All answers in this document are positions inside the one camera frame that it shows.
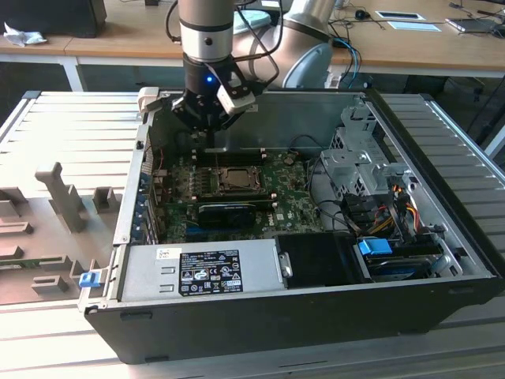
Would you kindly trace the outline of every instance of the headphones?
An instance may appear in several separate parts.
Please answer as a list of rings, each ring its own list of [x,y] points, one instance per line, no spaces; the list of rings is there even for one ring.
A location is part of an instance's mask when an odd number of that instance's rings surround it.
[[[356,18],[358,21],[363,21],[367,18],[370,18],[370,13],[368,13],[366,10],[358,9],[354,14],[354,18]]]

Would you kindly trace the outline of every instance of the blue latch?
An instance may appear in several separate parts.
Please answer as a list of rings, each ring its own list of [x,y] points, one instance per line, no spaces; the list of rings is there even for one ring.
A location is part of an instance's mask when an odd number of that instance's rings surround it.
[[[100,287],[100,273],[85,272],[84,274],[80,274],[79,287]]]
[[[392,254],[391,246],[386,239],[370,238],[365,239],[357,244],[360,248],[361,255],[377,255],[377,254]]]

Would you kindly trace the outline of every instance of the computer case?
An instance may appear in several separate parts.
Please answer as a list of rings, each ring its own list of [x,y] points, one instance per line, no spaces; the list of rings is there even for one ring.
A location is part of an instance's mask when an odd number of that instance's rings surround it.
[[[0,1],[0,29],[4,22],[24,32],[95,38],[105,25],[103,0]]]

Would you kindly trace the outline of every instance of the red wire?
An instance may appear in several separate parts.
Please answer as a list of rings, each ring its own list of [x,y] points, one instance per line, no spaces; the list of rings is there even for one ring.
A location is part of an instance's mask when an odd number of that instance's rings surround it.
[[[159,150],[159,152],[161,153],[161,160],[159,161],[158,170],[156,170],[156,172],[159,172],[159,170],[161,170],[161,166],[163,165],[163,160],[165,159],[165,157],[163,156],[163,149],[162,148]]]

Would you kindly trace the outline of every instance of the power supply label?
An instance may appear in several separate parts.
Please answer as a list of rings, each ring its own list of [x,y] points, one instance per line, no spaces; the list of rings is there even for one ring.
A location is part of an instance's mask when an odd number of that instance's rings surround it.
[[[179,267],[182,296],[243,292],[238,250],[182,253]]]

